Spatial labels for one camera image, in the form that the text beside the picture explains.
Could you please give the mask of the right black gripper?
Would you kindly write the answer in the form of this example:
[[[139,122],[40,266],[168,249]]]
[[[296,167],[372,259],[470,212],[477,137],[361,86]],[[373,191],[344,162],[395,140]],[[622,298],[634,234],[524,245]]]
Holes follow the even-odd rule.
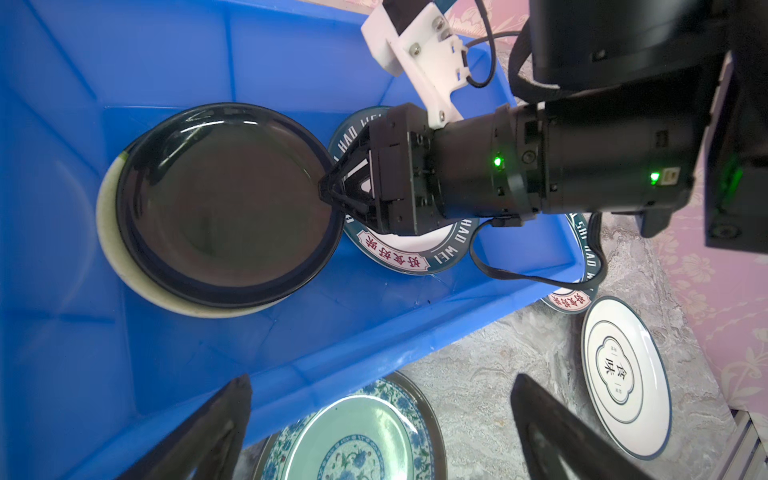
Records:
[[[504,105],[432,129],[426,111],[405,104],[369,123],[368,132],[318,190],[322,201],[378,233],[423,235],[469,218],[519,226],[543,210],[533,107]]]

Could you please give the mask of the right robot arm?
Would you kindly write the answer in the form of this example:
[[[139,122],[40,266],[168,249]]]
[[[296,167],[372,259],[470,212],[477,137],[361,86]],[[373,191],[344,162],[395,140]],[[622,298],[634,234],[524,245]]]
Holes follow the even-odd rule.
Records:
[[[385,1],[362,33],[420,104],[372,121],[320,181],[381,234],[478,218],[633,215],[650,238],[690,200],[704,156],[705,242],[767,249],[767,5],[534,1],[508,62],[521,105],[464,118],[468,49],[446,1]]]

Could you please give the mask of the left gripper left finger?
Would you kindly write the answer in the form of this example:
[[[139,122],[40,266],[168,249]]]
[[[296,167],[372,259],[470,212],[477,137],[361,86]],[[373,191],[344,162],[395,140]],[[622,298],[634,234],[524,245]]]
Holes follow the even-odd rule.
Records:
[[[239,376],[123,472],[122,479],[230,479],[251,413],[250,377]]]

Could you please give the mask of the white plate quatrefoil emblem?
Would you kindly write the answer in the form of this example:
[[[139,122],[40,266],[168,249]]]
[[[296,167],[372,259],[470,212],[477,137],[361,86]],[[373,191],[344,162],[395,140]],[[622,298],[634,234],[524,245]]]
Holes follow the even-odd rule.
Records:
[[[586,312],[582,366],[600,423],[616,445],[640,460],[666,448],[672,398],[666,369],[649,329],[624,301],[603,296]]]

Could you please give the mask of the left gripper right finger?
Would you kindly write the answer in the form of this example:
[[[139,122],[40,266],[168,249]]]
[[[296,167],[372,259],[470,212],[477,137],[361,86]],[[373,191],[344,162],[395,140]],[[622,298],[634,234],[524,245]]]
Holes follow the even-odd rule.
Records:
[[[510,405],[529,477],[566,479],[647,479],[613,447],[558,402],[530,376],[513,384]]]

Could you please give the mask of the black plate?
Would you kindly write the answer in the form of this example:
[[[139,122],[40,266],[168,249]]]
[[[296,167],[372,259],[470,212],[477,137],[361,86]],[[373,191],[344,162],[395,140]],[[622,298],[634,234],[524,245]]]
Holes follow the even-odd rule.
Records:
[[[218,103],[182,111],[126,149],[121,239],[172,296],[232,310],[279,301],[329,262],[344,217],[323,202],[333,158],[274,110]]]

